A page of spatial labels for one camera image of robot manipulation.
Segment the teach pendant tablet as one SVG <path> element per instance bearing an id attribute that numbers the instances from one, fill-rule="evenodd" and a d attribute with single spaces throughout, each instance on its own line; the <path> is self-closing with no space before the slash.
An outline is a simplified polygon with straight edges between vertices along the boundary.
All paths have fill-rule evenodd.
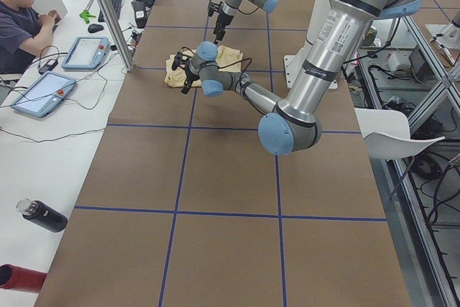
<path id="1" fill-rule="evenodd" d="M 75 88 L 77 80 L 47 71 L 10 105 L 20 113 L 44 118 Z"/>
<path id="2" fill-rule="evenodd" d="M 77 37 L 62 61 L 64 70 L 94 70 L 110 49 L 107 37 Z"/>

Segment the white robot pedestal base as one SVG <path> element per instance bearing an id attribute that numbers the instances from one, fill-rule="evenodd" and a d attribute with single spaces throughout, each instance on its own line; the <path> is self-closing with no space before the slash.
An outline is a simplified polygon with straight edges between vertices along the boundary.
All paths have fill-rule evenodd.
<path id="1" fill-rule="evenodd" d="M 294 84 L 295 78 L 300 73 L 304 60 L 307 58 L 313 43 L 322 28 L 326 17 L 330 11 L 329 0 L 315 0 L 313 11 L 310 17 L 308 30 L 305 36 L 305 44 L 299 49 L 296 55 L 286 55 L 284 57 L 285 76 L 288 88 Z"/>

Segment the seated person dark shirt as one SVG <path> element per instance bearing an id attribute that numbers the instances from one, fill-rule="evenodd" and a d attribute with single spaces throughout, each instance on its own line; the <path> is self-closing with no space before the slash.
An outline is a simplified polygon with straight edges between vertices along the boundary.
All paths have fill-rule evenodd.
<path id="1" fill-rule="evenodd" d="M 1 0 L 1 73 L 23 73 L 52 44 L 61 20 L 56 10 L 37 13 L 35 0 Z"/>

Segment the far teach pendant tablet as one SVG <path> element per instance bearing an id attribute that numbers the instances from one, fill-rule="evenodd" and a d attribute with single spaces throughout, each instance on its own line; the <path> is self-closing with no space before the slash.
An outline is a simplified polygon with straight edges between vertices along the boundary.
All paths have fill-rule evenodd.
<path id="1" fill-rule="evenodd" d="M 110 49 L 107 37 L 77 37 L 62 61 L 64 70 L 94 70 Z"/>

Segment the cream long-sleeve printed shirt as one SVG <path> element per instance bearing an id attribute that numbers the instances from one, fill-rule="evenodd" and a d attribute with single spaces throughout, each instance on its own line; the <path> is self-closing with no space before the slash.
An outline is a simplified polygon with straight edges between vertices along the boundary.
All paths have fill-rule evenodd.
<path id="1" fill-rule="evenodd" d="M 182 88 L 186 79 L 186 74 L 181 68 L 177 68 L 176 70 L 172 69 L 174 57 L 174 55 L 170 55 L 165 62 L 165 84 L 171 88 Z M 220 67 L 220 71 L 240 72 L 242 70 L 242 58 L 243 53 L 240 50 L 235 50 L 224 45 L 218 46 L 216 62 Z"/>

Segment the black computer mouse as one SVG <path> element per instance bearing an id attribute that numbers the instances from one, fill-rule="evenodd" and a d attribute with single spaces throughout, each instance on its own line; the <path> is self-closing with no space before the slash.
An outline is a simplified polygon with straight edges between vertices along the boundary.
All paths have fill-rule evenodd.
<path id="1" fill-rule="evenodd" d="M 104 30 L 104 26 L 101 24 L 90 24 L 87 28 L 88 33 L 94 34 Z"/>

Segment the green plastic object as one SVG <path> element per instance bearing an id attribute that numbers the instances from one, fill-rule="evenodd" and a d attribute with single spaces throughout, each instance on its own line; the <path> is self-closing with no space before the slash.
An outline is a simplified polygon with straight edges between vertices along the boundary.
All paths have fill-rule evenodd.
<path id="1" fill-rule="evenodd" d="M 86 23 L 90 24 L 90 20 L 95 18 L 96 16 L 94 14 L 91 14 L 89 10 L 84 9 L 80 14 L 79 17 Z"/>

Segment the aluminium frame post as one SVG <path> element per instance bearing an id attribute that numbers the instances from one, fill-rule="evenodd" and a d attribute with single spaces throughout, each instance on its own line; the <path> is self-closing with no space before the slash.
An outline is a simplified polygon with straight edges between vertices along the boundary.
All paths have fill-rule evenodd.
<path id="1" fill-rule="evenodd" d="M 103 13 L 106 24 L 111 33 L 111 37 L 117 47 L 118 53 L 124 63 L 126 70 L 129 72 L 134 68 L 132 54 L 129 51 L 128 45 L 124 39 L 124 34 L 119 25 L 118 17 L 111 5 L 110 0 L 97 0 L 100 10 Z"/>

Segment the red cylinder bottle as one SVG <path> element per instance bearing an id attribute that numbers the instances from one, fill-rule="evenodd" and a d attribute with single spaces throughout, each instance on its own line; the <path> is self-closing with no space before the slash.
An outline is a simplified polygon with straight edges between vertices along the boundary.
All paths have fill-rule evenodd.
<path id="1" fill-rule="evenodd" d="M 1 266 L 1 289 L 39 293 L 46 277 L 45 272 L 5 264 Z"/>

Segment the white plastic chair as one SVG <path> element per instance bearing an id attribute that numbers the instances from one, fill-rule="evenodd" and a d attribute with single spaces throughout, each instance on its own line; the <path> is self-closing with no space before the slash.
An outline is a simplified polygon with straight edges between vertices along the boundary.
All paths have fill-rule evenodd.
<path id="1" fill-rule="evenodd" d="M 355 108 L 370 158 L 395 160 L 414 157 L 445 137 L 412 139 L 408 118 L 396 110 Z"/>

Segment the black bottle steel cap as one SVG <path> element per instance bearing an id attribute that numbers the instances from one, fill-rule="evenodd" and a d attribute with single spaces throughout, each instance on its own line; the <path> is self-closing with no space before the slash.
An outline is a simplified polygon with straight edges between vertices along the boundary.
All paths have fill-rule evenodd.
<path id="1" fill-rule="evenodd" d="M 28 198 L 20 200 L 16 205 L 17 211 L 23 219 L 51 232 L 61 232 L 68 223 L 66 216 L 51 208 L 42 201 L 33 201 Z"/>

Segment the near teach pendant tablet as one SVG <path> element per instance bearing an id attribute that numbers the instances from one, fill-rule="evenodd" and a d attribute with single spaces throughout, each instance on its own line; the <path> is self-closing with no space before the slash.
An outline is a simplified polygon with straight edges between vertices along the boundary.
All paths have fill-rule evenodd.
<path id="1" fill-rule="evenodd" d="M 47 71 L 10 105 L 20 113 L 44 118 L 75 88 L 77 80 Z"/>

